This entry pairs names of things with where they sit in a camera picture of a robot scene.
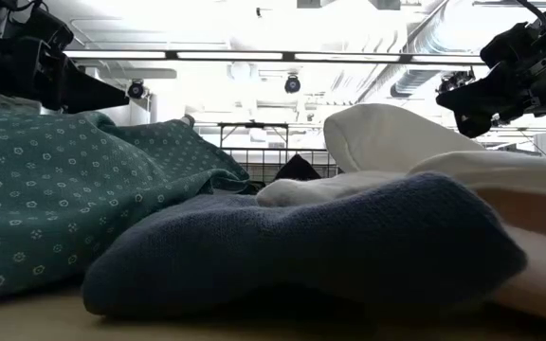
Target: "wire shelf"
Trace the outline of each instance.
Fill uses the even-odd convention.
[[[287,148],[225,148],[229,154],[254,181],[270,184],[275,175],[294,155],[300,155],[308,161],[322,178],[338,174],[337,162],[326,150],[306,150]]]

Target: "metal rack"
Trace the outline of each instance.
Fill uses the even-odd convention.
[[[254,181],[262,181],[270,184],[275,175],[294,155],[300,155],[311,163],[311,166],[322,178],[329,178],[338,174],[336,161],[327,150],[323,149],[292,149],[287,148],[289,141],[289,125],[287,123],[218,123],[220,128],[220,149],[229,154],[239,163]],[[225,128],[231,127],[231,131],[225,135]],[[237,128],[265,129],[270,128],[283,140],[286,148],[230,148],[223,144]],[[285,130],[285,135],[278,129]]]
[[[222,148],[254,181],[266,184],[273,182],[275,175],[294,155],[307,160],[322,178],[338,174],[336,161],[326,150],[305,150],[289,148]]]

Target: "teal fabric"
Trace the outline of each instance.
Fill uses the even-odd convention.
[[[247,178],[178,120],[0,111],[0,296],[80,274],[142,218]]]

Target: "robotic arm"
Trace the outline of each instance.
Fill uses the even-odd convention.
[[[519,2],[538,20],[516,24],[482,49],[480,56],[491,69],[485,78],[437,97],[439,105],[454,112],[459,132],[468,137],[487,133],[493,122],[546,115],[546,12]]]
[[[39,100],[68,114],[128,104],[124,91],[85,75],[63,54],[73,33],[42,4],[35,0],[19,8],[17,0],[0,0],[0,94]],[[30,6],[28,21],[1,38],[9,13]]]

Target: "blue towel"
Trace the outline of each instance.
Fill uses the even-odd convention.
[[[122,317],[193,314],[275,284],[448,308],[483,298],[525,264],[488,205],[423,173],[312,206],[198,196],[123,233],[82,291],[89,312]]]

